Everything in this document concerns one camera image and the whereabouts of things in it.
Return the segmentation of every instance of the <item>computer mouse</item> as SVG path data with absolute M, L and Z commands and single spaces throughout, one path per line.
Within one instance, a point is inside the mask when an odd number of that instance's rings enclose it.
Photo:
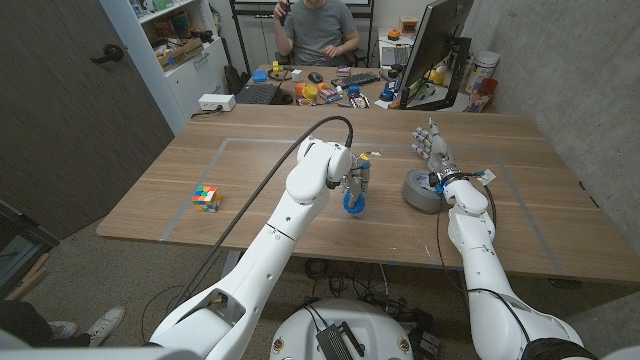
M 291 94 L 284 94 L 282 96 L 282 103 L 285 105 L 293 103 L 293 96 L 291 96 Z
M 323 77 L 322 75 L 318 74 L 317 72 L 312 72 L 309 74 L 309 80 L 313 81 L 314 83 L 319 83 L 322 82 Z

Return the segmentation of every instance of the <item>computer monitor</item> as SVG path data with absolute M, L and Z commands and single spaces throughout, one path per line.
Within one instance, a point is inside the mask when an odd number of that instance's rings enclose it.
M 437 0 L 427 5 L 402 75 L 400 109 L 435 111 L 453 106 L 471 44 L 470 38 L 459 36 L 472 5 L 473 0 Z M 445 98 L 409 107 L 409 87 L 423 78 L 454 48 L 458 56 L 453 64 L 451 82 Z

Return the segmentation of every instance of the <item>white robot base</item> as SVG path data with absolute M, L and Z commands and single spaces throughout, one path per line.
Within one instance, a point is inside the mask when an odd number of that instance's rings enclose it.
M 361 348 L 364 348 L 364 357 L 360 357 L 343 334 L 342 339 L 353 359 L 413 359 L 407 333 L 382 309 L 349 299 L 322 300 L 311 306 L 313 308 L 307 307 L 309 311 L 304 308 L 298 310 L 280 325 L 273 337 L 271 360 L 325 360 L 313 323 L 315 320 L 322 331 L 326 328 L 322 319 L 329 326 L 340 325 L 343 321 L 347 323 Z

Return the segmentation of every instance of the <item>laptop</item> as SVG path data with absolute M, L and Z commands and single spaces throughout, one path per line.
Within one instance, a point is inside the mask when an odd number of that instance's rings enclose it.
M 236 103 L 275 105 L 274 99 L 281 85 L 282 81 L 278 86 L 272 84 L 245 85 L 240 93 L 236 95 Z

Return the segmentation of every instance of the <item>power strip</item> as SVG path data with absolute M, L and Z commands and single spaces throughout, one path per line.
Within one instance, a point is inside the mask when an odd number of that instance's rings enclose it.
M 222 105 L 222 111 L 231 111 L 236 106 L 234 95 L 204 94 L 198 102 L 202 110 L 215 110 L 218 105 Z

